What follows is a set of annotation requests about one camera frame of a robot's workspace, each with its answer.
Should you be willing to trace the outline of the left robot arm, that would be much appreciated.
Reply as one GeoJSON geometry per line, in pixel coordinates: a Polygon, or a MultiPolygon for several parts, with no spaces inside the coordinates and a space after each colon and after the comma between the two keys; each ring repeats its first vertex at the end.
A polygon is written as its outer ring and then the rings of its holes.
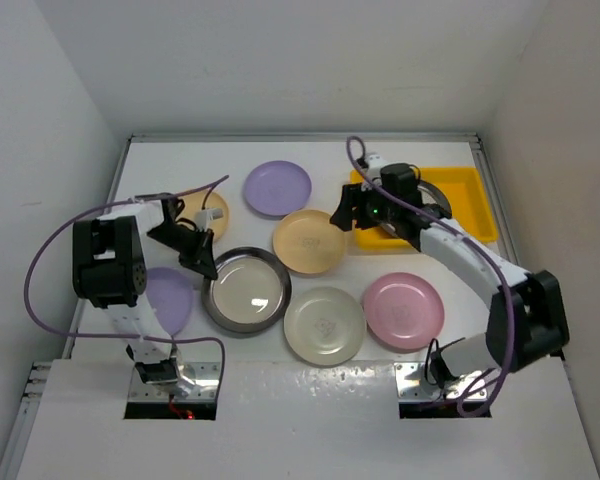
{"type": "Polygon", "coordinates": [[[218,277],[211,223],[220,208],[203,209],[188,228],[176,222],[177,201],[169,198],[125,205],[72,228],[72,280],[77,296],[104,311],[125,340],[140,380],[167,394],[193,388],[175,341],[165,334],[146,295],[142,240],[150,238],[178,254],[181,266],[209,280],[218,277]]]}

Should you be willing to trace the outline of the pink plate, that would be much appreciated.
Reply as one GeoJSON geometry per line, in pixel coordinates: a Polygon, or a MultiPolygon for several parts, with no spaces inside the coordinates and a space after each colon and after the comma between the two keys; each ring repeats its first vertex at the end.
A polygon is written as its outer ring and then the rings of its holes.
{"type": "Polygon", "coordinates": [[[437,290],[422,277],[407,272],[376,279],[364,292],[362,306],[375,338],[397,351],[427,347],[445,321],[437,290]]]}

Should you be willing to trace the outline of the steel rimmed plate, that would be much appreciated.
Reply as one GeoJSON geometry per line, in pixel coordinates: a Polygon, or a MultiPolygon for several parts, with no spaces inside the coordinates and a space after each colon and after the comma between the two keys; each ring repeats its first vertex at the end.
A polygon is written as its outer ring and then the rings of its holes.
{"type": "MultiPolygon", "coordinates": [[[[421,192],[424,204],[437,204],[449,214],[452,213],[451,203],[446,195],[435,185],[425,180],[421,180],[418,185],[418,190],[421,192]]],[[[391,237],[397,238],[395,228],[388,224],[382,223],[380,227],[391,237]]]]}
{"type": "Polygon", "coordinates": [[[217,278],[205,279],[201,302],[218,326],[255,335],[284,318],[292,297],[289,271],[272,253],[237,247],[216,258],[217,278]]]}

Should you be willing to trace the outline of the cream white plate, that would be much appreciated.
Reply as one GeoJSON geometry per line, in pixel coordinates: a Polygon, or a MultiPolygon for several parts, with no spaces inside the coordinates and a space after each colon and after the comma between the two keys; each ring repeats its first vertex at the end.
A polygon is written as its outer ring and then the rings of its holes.
{"type": "Polygon", "coordinates": [[[303,361],[320,367],[352,359],[366,338],[367,323],[361,305],[335,287],[316,287],[289,303],[283,329],[286,342],[303,361]]]}

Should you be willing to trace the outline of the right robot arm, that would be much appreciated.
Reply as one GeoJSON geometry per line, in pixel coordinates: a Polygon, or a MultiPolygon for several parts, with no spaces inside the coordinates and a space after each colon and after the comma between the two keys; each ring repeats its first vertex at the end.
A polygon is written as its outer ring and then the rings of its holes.
{"type": "Polygon", "coordinates": [[[444,265],[489,309],[484,333],[429,353],[423,377],[438,389],[475,371],[515,373],[569,343],[560,284],[494,254],[438,205],[426,204],[419,170],[380,158],[357,160],[362,180],[343,186],[331,224],[343,231],[389,225],[398,238],[444,265]]]}

